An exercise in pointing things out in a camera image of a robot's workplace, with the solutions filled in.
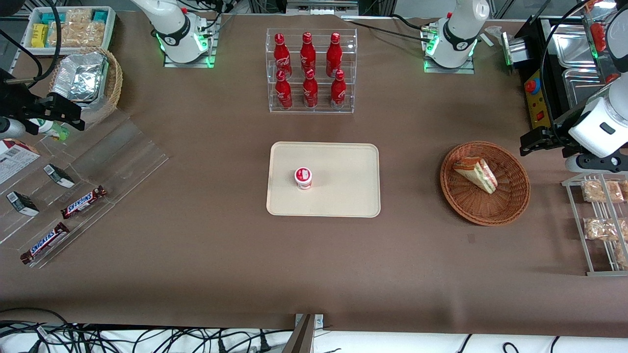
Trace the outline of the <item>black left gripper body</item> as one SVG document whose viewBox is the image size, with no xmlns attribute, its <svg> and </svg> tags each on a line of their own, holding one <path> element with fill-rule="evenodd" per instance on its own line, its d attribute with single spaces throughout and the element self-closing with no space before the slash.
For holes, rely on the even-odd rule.
<svg viewBox="0 0 628 353">
<path fill-rule="evenodd" d="M 549 129 L 552 133 L 550 149 L 564 147 L 583 149 L 581 143 L 569 134 L 569 130 L 582 120 L 584 109 L 565 110 L 561 115 L 556 109 L 551 109 L 550 112 L 552 116 L 552 126 Z"/>
</svg>

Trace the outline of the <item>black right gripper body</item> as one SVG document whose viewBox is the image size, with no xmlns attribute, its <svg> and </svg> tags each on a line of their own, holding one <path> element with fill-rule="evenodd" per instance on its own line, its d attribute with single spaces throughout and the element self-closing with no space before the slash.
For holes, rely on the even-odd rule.
<svg viewBox="0 0 628 353">
<path fill-rule="evenodd" d="M 24 83 L 9 84 L 9 72 L 0 70 L 0 112 L 5 118 L 30 124 L 31 119 L 45 119 L 46 108 L 40 104 L 40 97 L 29 91 Z"/>
</svg>

